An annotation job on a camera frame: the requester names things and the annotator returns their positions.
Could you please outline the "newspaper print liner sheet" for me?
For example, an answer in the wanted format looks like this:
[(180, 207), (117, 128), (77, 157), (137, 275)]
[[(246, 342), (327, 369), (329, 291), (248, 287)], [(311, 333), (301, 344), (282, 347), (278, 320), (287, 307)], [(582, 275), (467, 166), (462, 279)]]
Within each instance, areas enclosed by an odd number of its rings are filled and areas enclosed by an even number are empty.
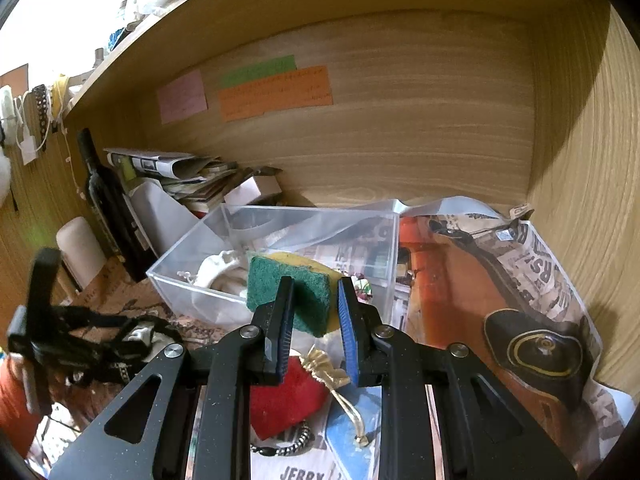
[[(574, 479), (639, 474), (639, 413), (623, 393), (596, 383), (600, 337), (546, 244), (528, 222), (499, 220), (463, 197), (401, 208), (393, 317), (386, 325), (418, 344), (465, 344), (533, 416), (576, 471)], [(346, 372), (337, 285), (343, 278), (256, 256), (248, 264), (250, 320), (294, 282), (288, 357), (327, 348)], [(224, 330), (224, 336), (234, 330)], [(255, 454), (247, 479), (382, 479), (382, 389), (347, 385), (369, 445), (358, 448), (347, 416), (324, 411), (323, 436), (296, 455)]]

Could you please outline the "dark glass bottle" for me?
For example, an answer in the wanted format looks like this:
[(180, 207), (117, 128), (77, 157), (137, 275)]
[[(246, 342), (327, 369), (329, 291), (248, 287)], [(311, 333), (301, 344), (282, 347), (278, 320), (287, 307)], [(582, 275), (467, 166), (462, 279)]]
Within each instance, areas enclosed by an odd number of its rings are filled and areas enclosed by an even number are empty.
[(78, 133), (77, 142), (88, 171), (89, 204), (118, 260), (130, 278), (141, 282), (156, 260), (153, 249), (140, 229), (119, 178), (100, 161), (88, 128)]

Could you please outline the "stack of newspapers and books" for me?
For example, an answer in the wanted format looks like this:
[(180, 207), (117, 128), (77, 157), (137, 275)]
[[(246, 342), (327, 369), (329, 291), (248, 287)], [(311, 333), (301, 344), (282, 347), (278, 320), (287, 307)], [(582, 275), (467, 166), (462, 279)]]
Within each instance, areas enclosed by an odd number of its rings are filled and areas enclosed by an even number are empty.
[(251, 176), (276, 176), (269, 166), (242, 167), (219, 157), (189, 153), (108, 148), (106, 158), (129, 193), (143, 180), (156, 181), (166, 193), (197, 216), (224, 203), (224, 196)]

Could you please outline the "red velvet pouch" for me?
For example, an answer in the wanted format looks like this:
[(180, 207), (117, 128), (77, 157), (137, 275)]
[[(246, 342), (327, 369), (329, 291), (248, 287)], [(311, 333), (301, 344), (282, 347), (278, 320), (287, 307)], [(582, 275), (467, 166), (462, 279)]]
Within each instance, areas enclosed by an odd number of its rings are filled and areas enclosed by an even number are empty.
[(365, 448), (369, 439), (363, 417), (341, 394), (341, 388), (351, 383), (346, 372), (335, 367), (324, 350), (312, 347), (306, 354), (290, 356), (280, 385), (250, 389), (250, 424), (254, 433), (265, 441), (306, 422), (320, 411), (330, 394), (354, 426), (355, 444)]

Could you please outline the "wooden shelf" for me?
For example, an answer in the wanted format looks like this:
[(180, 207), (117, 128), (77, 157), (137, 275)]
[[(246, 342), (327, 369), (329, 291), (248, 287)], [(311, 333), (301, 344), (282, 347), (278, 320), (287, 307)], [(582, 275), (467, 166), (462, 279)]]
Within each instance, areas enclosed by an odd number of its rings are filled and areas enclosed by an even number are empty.
[[(292, 54), (333, 104), (224, 122), (219, 78)], [(208, 110), (162, 125), (200, 70)], [(102, 146), (283, 170), (290, 199), (467, 195), (529, 203), (604, 340), (601, 382), (639, 391), (639, 45), (608, 0), (186, 0), (151, 18), (65, 119)]]

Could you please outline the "small white cardboard box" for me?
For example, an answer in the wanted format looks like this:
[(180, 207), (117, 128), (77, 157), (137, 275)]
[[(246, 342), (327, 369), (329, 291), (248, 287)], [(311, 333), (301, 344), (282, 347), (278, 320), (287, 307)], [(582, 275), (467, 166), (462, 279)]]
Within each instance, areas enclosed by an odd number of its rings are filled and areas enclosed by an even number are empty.
[(251, 176), (224, 196), (230, 206), (253, 205), (282, 192), (276, 176)]

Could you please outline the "beige roll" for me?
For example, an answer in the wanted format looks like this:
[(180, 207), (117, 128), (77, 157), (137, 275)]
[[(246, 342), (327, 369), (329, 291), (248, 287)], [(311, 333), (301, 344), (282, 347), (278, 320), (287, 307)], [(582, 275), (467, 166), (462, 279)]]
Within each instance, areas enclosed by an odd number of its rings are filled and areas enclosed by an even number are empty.
[(88, 221), (84, 217), (73, 218), (60, 227), (55, 240), (70, 274), (85, 289), (107, 262)]

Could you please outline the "clear plastic box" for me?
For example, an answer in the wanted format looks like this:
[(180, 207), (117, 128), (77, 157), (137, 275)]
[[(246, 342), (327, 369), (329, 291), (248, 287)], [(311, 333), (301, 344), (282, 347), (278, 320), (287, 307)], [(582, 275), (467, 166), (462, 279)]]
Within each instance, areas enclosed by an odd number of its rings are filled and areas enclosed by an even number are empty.
[(250, 320), (241, 297), (196, 287), (178, 271), (195, 273), (224, 250), (338, 276), (363, 274), (383, 321), (393, 317), (399, 214), (391, 202), (349, 209), (219, 205), (146, 272), (176, 315), (224, 330)]

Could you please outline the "black chain bag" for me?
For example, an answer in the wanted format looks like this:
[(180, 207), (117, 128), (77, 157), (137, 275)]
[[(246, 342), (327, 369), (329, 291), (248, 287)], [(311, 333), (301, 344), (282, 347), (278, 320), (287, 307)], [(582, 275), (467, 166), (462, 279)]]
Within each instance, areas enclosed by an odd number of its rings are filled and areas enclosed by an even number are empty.
[(101, 314), (87, 307), (56, 306), (54, 358), (74, 386), (126, 385), (146, 363), (182, 337), (155, 315)]

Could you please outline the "pink sticky note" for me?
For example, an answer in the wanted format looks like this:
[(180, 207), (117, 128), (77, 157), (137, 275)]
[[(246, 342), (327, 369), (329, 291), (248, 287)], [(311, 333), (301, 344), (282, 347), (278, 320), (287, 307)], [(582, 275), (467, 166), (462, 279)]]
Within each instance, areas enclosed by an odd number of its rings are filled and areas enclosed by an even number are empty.
[(157, 90), (156, 95), (162, 125), (180, 122), (208, 110), (200, 70), (191, 70), (168, 82)]

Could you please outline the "white soft cloth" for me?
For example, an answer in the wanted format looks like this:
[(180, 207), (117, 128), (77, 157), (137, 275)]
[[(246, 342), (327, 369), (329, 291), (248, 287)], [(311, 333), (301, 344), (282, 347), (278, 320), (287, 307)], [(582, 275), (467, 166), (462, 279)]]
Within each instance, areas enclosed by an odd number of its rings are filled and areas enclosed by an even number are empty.
[(190, 285), (247, 298), (248, 260), (236, 250), (224, 250), (206, 257), (195, 273), (178, 271)]

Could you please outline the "floral patterned cloth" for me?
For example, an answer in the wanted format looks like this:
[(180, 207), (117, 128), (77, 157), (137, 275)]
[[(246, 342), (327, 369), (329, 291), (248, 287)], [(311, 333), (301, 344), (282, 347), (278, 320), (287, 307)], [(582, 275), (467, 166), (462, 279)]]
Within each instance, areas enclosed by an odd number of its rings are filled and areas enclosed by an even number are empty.
[(370, 304), (373, 298), (371, 283), (363, 274), (354, 274), (350, 277), (357, 298), (365, 304)]

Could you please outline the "green sticky note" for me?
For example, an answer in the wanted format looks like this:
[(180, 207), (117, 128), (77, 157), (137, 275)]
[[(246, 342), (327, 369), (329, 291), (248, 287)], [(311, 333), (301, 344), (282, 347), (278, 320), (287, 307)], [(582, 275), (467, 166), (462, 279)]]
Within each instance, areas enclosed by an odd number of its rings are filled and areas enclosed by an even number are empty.
[(267, 78), (297, 70), (295, 56), (292, 54), (270, 58), (255, 64), (245, 65), (223, 74), (219, 78), (218, 87), (228, 89), (246, 84), (257, 79)]

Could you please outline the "orange sticky note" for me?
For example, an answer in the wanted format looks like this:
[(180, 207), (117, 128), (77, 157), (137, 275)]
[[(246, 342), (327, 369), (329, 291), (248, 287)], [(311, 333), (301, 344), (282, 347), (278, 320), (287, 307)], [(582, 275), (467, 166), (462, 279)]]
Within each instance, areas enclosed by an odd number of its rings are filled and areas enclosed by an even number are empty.
[(326, 66), (291, 70), (218, 92), (224, 122), (260, 116), (279, 110), (328, 106), (333, 96)]

